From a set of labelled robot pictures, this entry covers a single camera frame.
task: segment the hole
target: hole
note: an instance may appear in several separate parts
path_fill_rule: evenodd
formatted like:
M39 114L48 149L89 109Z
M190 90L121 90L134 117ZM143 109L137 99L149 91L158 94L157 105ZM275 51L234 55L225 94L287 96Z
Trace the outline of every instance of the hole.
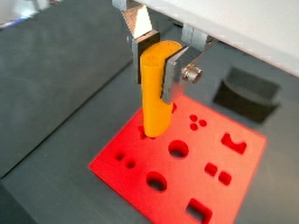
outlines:
M191 115L190 118L191 118L191 120L193 120L194 122L198 121L198 116L197 116L197 115Z
M174 104L173 104L173 113L175 112L177 109L178 109L178 106L177 106L177 104L174 103Z
M206 127L207 126L207 122L205 120L201 120L199 121L199 124L201 124L202 127Z
M186 158L190 152L189 145L182 140L170 143L169 151L175 158Z
M186 212L199 223L210 223L213 212L197 199L191 199Z
M126 167L127 167L129 169L135 168L135 167L137 167L137 161L135 161L134 159L127 160L127 162L126 162Z
M117 154L117 160L118 160L118 161L122 161L123 158L125 158L125 156L126 156L126 154L125 154L123 152L119 152L119 153Z
M214 177L218 172L218 166L215 164L207 163L205 167L205 171Z
M234 143L230 137L230 134L226 133L223 138L221 139L221 142L229 146L237 153L243 154L247 148L247 144L245 142L242 143Z
M197 130L198 128L199 128L198 124L197 124L197 123L193 123L193 124L191 124L191 129L193 129L193 130Z
M231 181L231 176L227 174L225 171L219 174L219 182L225 185L229 186Z
M163 192L167 189L167 181L166 181L166 178L157 171L149 172L149 174L146 176L146 183L158 192Z

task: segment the circular hole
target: circular hole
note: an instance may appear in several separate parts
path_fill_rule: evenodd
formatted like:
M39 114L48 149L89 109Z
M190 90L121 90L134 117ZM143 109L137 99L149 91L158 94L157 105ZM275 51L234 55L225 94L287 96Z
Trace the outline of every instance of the circular hole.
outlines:
M123 152L119 152L119 153L117 154L117 160L118 160L118 161L122 161L123 158L125 158L125 156L126 156L126 154L125 154Z
M199 128L198 124L197 124L197 123L193 123L193 124L191 124L191 129L193 129L193 130L197 130L198 128Z
M186 158L190 152L189 145L182 140L170 143L169 151L175 158Z
M133 168L135 168L137 167L137 161L135 160L127 160L127 162L126 162L126 167L129 168L129 169L133 169Z
M194 122L198 121L198 116L197 116L197 115L191 115L190 118L191 118L191 120L193 120Z
M199 121L199 124L201 124L202 127L206 127L207 126L207 122L205 120L201 120Z
M158 192L163 192L167 189L167 181L166 181L166 178L157 171L149 172L149 174L146 175L146 183Z

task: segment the rectangular hole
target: rectangular hole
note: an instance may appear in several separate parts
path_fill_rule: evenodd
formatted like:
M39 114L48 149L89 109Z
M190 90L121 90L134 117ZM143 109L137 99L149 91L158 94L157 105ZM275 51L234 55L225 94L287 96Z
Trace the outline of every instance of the rectangular hole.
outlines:
M191 199L186 212L199 223L210 223L211 210L197 199Z

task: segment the metal bracket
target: metal bracket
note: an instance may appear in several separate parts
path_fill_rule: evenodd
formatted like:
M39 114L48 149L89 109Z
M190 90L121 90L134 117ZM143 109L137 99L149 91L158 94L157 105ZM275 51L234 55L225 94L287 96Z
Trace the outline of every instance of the metal bracket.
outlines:
M187 24L182 29L182 40L189 44L166 62L163 93L166 103L183 94L186 82L197 83L203 71L198 68L203 53L217 44L218 40L207 33Z
M166 62L162 98L167 104L183 94L186 82L195 83L202 77L202 70L189 67L199 55L201 51L186 46Z
M145 36L133 39L134 74L138 84L142 84L141 56L145 50L158 42L161 42L161 32L155 30L151 30Z

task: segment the gray table surface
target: gray table surface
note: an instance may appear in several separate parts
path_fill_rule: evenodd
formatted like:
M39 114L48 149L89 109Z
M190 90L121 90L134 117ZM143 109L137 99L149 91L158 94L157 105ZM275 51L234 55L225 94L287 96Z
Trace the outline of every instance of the gray table surface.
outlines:
M167 35L175 39L178 30ZM231 67L282 87L277 97L282 106L262 125L213 103ZM189 86L186 94L262 133L269 141L237 223L298 223L299 79L222 43L207 52L201 68L202 81ZM151 223L89 169L93 158L142 106L131 69L122 71L2 179L39 224Z

